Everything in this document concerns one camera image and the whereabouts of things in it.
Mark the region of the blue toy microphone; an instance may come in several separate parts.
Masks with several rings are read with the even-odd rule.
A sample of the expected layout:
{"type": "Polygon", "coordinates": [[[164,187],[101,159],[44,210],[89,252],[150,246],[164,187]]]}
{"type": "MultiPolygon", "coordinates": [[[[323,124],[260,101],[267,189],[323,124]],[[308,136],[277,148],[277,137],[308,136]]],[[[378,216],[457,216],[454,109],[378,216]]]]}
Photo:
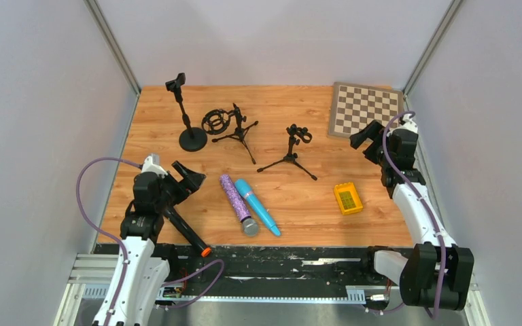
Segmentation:
{"type": "Polygon", "coordinates": [[[277,226],[275,220],[269,214],[269,212],[261,203],[261,201],[257,198],[249,183],[246,182],[244,179],[238,179],[237,181],[235,181],[234,186],[236,187],[238,193],[241,195],[242,199],[244,199],[253,209],[253,211],[257,214],[264,226],[274,236],[281,236],[281,231],[277,226]]]}

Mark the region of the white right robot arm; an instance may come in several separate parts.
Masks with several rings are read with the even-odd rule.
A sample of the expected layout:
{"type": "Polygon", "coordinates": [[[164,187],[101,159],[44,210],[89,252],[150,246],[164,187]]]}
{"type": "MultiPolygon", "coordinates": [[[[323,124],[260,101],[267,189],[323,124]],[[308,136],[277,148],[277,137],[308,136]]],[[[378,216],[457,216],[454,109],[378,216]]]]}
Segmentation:
{"type": "Polygon", "coordinates": [[[370,248],[371,270],[399,286],[407,306],[464,309],[474,256],[448,235],[431,205],[426,181],[414,166],[416,124],[401,121],[399,127],[386,130],[374,120],[351,135],[350,144],[357,149],[367,139],[372,143],[363,154],[381,167],[381,183],[402,213],[415,244],[409,257],[393,249],[370,248]]]}

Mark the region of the black tripod clip stand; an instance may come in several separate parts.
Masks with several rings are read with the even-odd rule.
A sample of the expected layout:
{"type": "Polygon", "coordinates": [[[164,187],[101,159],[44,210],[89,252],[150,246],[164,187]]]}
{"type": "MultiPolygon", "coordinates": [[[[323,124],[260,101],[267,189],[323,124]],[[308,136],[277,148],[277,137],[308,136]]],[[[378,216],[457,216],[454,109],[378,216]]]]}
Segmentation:
{"type": "Polygon", "coordinates": [[[307,127],[299,127],[296,124],[292,124],[291,126],[287,127],[286,131],[289,135],[288,152],[284,155],[284,157],[281,160],[273,162],[272,164],[269,164],[262,168],[258,168],[257,172],[261,173],[264,170],[280,163],[290,163],[305,171],[306,174],[308,174],[312,178],[312,180],[316,181],[317,177],[297,162],[298,154],[293,152],[293,147],[295,145],[299,145],[300,142],[310,143],[312,141],[313,135],[309,132],[309,129],[307,127]]]}

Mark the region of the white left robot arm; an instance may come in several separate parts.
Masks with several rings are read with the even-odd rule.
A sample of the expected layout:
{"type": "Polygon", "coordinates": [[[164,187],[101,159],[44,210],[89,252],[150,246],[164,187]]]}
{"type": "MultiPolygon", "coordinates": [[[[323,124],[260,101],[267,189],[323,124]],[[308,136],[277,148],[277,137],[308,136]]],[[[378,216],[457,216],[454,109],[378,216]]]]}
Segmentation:
{"type": "Polygon", "coordinates": [[[108,292],[93,325],[144,325],[156,295],[171,270],[167,259],[154,256],[159,233],[166,220],[202,257],[212,250],[175,210],[198,191],[206,176],[175,161],[176,180],[148,156],[133,181],[133,200],[127,206],[118,238],[119,255],[108,292]]]}

